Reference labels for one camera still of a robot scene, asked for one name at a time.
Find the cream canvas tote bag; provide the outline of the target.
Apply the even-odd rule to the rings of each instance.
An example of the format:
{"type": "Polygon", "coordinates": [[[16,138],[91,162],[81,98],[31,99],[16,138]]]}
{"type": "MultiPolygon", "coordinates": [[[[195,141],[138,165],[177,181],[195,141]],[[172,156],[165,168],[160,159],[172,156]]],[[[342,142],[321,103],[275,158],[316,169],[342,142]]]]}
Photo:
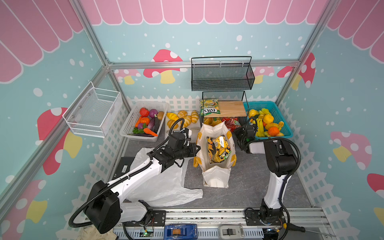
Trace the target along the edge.
{"type": "Polygon", "coordinates": [[[204,186],[228,188],[231,168],[237,162],[232,132],[225,123],[203,124],[196,143],[201,149],[194,157],[194,167],[201,168],[204,186]]]}

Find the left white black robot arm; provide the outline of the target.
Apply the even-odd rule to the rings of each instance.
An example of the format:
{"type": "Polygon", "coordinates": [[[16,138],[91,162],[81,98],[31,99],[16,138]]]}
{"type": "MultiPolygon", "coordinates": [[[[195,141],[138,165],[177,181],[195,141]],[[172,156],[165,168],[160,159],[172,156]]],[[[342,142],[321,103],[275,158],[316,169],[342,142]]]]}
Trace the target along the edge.
{"type": "Polygon", "coordinates": [[[71,228],[93,225],[101,234],[116,225],[127,222],[142,222],[150,215],[150,209],[143,201],[124,203],[129,195],[151,178],[168,168],[197,155],[201,147],[191,143],[191,131],[183,125],[185,119],[178,119],[179,131],[170,130],[167,138],[147,154],[147,159],[138,167],[108,183],[96,182],[87,201],[70,217],[71,228]]]}

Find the white plastic grocery bag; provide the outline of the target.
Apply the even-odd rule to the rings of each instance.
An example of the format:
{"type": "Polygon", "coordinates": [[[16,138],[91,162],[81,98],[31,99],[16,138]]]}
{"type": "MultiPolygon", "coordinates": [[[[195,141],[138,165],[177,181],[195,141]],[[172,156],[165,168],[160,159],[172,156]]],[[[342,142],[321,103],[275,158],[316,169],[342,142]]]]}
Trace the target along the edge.
{"type": "Polygon", "coordinates": [[[145,201],[151,207],[173,207],[190,203],[203,197],[201,189],[187,189],[184,187],[189,159],[181,168],[171,166],[128,195],[127,201],[145,201]]]}

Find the yellow black snack bag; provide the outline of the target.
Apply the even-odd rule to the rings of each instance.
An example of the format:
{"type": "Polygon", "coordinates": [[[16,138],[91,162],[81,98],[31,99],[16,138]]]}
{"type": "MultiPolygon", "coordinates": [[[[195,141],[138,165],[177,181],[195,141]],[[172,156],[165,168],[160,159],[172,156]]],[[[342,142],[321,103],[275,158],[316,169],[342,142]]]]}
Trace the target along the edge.
{"type": "Polygon", "coordinates": [[[232,153],[229,142],[224,135],[217,138],[206,137],[208,156],[211,164],[222,163],[232,153]]]}

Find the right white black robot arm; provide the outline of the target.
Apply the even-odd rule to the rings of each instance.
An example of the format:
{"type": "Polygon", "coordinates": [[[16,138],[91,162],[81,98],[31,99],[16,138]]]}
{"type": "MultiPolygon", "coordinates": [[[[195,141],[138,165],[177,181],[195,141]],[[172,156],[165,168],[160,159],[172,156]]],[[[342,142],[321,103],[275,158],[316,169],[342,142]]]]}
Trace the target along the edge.
{"type": "Polygon", "coordinates": [[[301,154],[299,148],[289,139],[271,137],[265,140],[255,138],[260,127],[251,124],[255,118],[241,117],[240,127],[234,130],[237,143],[242,151],[248,154],[264,154],[270,171],[268,190],[262,199],[257,213],[246,210],[246,216],[252,221],[260,221],[263,225],[282,222],[286,207],[283,203],[287,184],[299,168],[301,154]]]}

